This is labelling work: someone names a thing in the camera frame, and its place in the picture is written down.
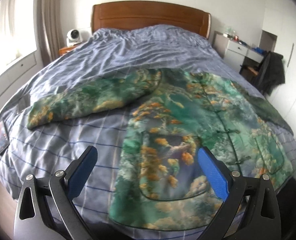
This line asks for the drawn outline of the wooden nightstand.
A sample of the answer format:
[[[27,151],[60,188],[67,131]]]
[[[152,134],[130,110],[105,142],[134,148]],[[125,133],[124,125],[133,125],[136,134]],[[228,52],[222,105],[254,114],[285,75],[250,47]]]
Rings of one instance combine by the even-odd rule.
[[[68,46],[68,47],[64,47],[64,48],[60,48],[59,49],[59,56],[63,56],[65,55],[66,53],[74,50],[75,48],[77,48],[78,46],[80,46],[81,44],[75,44],[73,46]]]

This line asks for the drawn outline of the brown wooden headboard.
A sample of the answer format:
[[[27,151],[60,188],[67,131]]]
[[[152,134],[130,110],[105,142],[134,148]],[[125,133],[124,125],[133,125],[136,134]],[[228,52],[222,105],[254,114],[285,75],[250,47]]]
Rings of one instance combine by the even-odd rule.
[[[192,7],[156,1],[107,2],[92,7],[92,33],[101,28],[135,30],[158,24],[180,27],[208,39],[211,14]]]

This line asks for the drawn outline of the white window sill cabinet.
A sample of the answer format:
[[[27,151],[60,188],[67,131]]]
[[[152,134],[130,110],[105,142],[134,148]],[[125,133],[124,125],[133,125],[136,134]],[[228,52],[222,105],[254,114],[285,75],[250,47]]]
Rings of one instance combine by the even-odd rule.
[[[43,68],[38,50],[0,67],[0,110],[32,76]]]

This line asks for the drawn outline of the beige curtain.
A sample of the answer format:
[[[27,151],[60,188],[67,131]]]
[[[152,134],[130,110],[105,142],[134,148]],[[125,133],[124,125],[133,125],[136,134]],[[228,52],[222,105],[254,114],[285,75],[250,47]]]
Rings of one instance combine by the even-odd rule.
[[[60,0],[37,0],[36,22],[41,58],[47,66],[59,57],[59,50],[64,45]]]

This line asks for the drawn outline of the blue plaid bed cover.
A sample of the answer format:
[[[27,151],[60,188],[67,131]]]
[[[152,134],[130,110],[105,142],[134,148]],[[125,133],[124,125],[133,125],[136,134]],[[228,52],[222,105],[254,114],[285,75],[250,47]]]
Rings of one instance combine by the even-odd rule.
[[[171,25],[132,31],[100,29],[87,43],[35,74],[1,109],[0,121],[4,121],[9,146],[0,154],[0,181],[11,197],[19,198],[23,181],[29,174],[52,176],[57,170],[67,168],[88,146],[94,146],[98,150],[97,164],[81,194],[74,200],[88,226],[104,222],[135,239],[196,239],[207,225],[187,230],[152,230],[125,226],[109,216],[122,144],[134,105],[28,127],[30,110],[41,98],[97,79],[125,77],[137,70],[161,68],[214,74],[237,83],[250,96],[266,100],[238,72],[225,64],[200,35]],[[296,205],[296,142],[293,132],[286,122],[283,126],[270,122],[269,126],[294,169],[286,182],[274,189],[285,197],[283,205]]]

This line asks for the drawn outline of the smartphone on bed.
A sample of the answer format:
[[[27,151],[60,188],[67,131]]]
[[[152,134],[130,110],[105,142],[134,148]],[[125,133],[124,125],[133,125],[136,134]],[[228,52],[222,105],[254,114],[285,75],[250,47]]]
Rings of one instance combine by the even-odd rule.
[[[0,121],[0,154],[9,146],[8,133],[4,124],[4,121]]]

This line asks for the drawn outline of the wooden chair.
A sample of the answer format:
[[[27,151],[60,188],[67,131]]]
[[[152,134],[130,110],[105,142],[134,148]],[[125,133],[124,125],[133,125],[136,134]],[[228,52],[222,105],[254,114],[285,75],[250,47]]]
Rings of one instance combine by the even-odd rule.
[[[241,65],[239,74],[250,84],[254,83],[259,72],[256,70],[256,67]]]

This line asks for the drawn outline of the white desk with drawers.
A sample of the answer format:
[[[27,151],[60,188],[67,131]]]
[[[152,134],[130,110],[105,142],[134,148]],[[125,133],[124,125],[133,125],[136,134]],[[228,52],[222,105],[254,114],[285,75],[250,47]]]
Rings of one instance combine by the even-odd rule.
[[[236,42],[221,33],[214,35],[212,47],[223,59],[224,63],[230,66],[236,72],[240,72],[245,63],[260,64],[263,55]]]

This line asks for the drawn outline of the green floral padded jacket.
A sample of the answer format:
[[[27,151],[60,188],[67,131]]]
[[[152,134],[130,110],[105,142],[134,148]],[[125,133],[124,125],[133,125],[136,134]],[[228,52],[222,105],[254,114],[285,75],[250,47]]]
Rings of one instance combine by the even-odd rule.
[[[285,124],[264,99],[223,77],[179,69],[142,69],[106,77],[34,103],[28,127],[134,105],[122,144],[109,216],[152,230],[209,224],[221,205],[197,160],[207,147],[230,170],[267,174],[275,189],[293,167],[269,123]]]

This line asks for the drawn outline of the black coat on chair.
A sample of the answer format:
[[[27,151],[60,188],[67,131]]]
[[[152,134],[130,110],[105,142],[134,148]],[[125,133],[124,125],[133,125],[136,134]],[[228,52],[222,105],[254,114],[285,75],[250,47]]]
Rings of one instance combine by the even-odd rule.
[[[259,64],[259,72],[253,86],[262,95],[271,95],[272,91],[285,84],[283,55],[269,51]]]

